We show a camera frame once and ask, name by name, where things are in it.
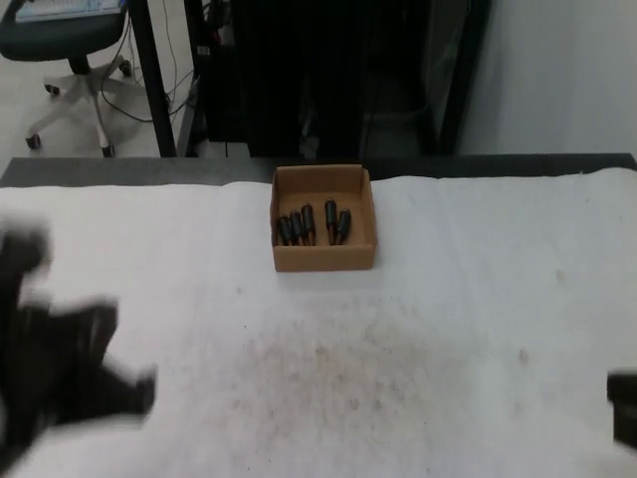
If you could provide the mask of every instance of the black cylindrical object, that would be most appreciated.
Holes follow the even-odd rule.
[[[303,221],[301,219],[301,213],[299,211],[292,211],[290,213],[290,222],[292,224],[292,235],[296,240],[298,246],[306,245],[306,236],[303,231]]]
[[[290,225],[288,216],[281,216],[279,218],[279,234],[281,234],[281,240],[284,246],[294,245],[295,241],[292,235],[292,226]]]
[[[312,205],[306,204],[303,206],[301,214],[303,215],[304,233],[308,238],[310,245],[315,246],[317,244],[317,229],[315,227],[315,211],[312,208]]]
[[[333,246],[336,241],[336,225],[338,220],[336,219],[336,202],[333,199],[328,199],[325,203],[325,226],[327,227],[327,233],[329,234],[329,245]]]
[[[340,211],[340,217],[338,218],[338,229],[336,230],[336,244],[342,245],[347,240],[349,235],[349,228],[351,226],[351,212],[349,209],[343,209]]]

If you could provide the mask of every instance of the keyboard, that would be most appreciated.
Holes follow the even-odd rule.
[[[119,14],[125,0],[26,0],[16,12],[16,23]]]

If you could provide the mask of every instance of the white wall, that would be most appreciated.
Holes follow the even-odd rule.
[[[494,0],[464,153],[637,155],[637,0]]]

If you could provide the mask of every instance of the black chair seat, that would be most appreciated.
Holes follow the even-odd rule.
[[[47,62],[85,57],[121,38],[125,8],[119,15],[16,23],[24,0],[12,0],[0,23],[0,54],[19,62]]]

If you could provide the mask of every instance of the chair leg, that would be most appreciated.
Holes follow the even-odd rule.
[[[122,93],[124,91],[132,92],[135,95],[139,95],[146,98],[146,88],[133,85],[131,83],[121,82],[120,80],[114,80],[113,78],[98,79],[94,78],[94,87],[96,90],[104,89],[105,93]]]
[[[117,71],[117,69],[119,68],[119,65],[121,65],[124,61],[125,61],[124,57],[122,55],[118,55],[117,58],[115,58],[114,62],[101,65],[100,67],[97,67],[97,68],[92,68],[91,74],[100,79],[104,77],[106,78],[111,77],[112,74]]]
[[[27,137],[33,136],[48,125],[54,123],[60,117],[64,116],[82,97],[82,92],[83,90],[78,84],[76,88],[71,88],[64,93],[45,117],[29,126]]]
[[[68,75],[62,78],[56,77],[44,77],[44,84],[51,85],[52,87],[59,88],[60,90],[70,90],[78,83],[78,77],[75,75]]]
[[[106,154],[106,150],[112,148],[112,144],[110,144],[110,140],[106,134],[106,129],[104,128],[104,121],[102,119],[102,113],[100,112],[100,104],[98,103],[98,91],[94,88],[88,78],[86,78],[83,82],[83,87],[86,92],[85,97],[91,106],[93,123],[96,127],[96,131],[98,132],[98,137],[100,138],[100,147]]]

